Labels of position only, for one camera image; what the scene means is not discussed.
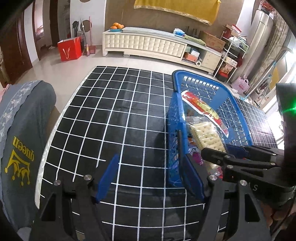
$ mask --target blue plastic basket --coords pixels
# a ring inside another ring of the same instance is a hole
[[[188,153],[188,134],[181,92],[189,90],[212,107],[228,128],[229,137],[221,132],[226,144],[252,145],[246,120],[230,91],[217,81],[188,71],[176,70],[173,74],[174,93],[168,110],[168,180],[175,187],[183,187],[179,175],[178,137],[182,132],[182,153]]]

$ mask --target brown wall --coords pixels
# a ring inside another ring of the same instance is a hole
[[[244,0],[221,0],[218,16],[212,26],[170,12],[134,9],[134,2],[135,0],[107,0],[105,30],[108,30],[114,22],[119,22],[126,27],[153,28],[167,32],[173,32],[174,28],[186,30],[186,27],[190,26],[190,29],[198,30],[197,34],[200,30],[204,30],[220,37],[224,30],[223,25],[237,23]]]

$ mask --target red snack package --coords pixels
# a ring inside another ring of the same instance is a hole
[[[211,122],[213,122],[228,138],[229,133],[227,127],[224,125],[223,121],[219,115],[200,98],[189,91],[183,91],[181,93],[182,100],[185,101],[191,108],[197,111],[201,115],[208,117]]]

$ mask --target pink bag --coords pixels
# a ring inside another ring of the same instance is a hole
[[[249,81],[244,75],[244,78],[238,77],[232,84],[231,87],[237,90],[238,94],[243,94],[249,89]]]

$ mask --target metal screw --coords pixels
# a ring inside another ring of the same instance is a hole
[[[217,180],[217,176],[214,175],[214,174],[209,175],[209,178],[210,178],[210,180],[212,180],[212,181],[216,181],[216,180]]]
[[[92,179],[92,176],[91,176],[90,174],[87,174],[87,175],[85,175],[85,176],[83,177],[83,179],[84,179],[85,181],[89,181],[89,180]]]
[[[54,185],[55,185],[55,186],[58,186],[58,185],[60,185],[61,183],[62,183],[62,182],[61,182],[60,180],[55,180],[55,181],[54,181]]]
[[[239,183],[242,185],[242,186],[246,186],[248,183],[247,181],[245,180],[240,180]]]

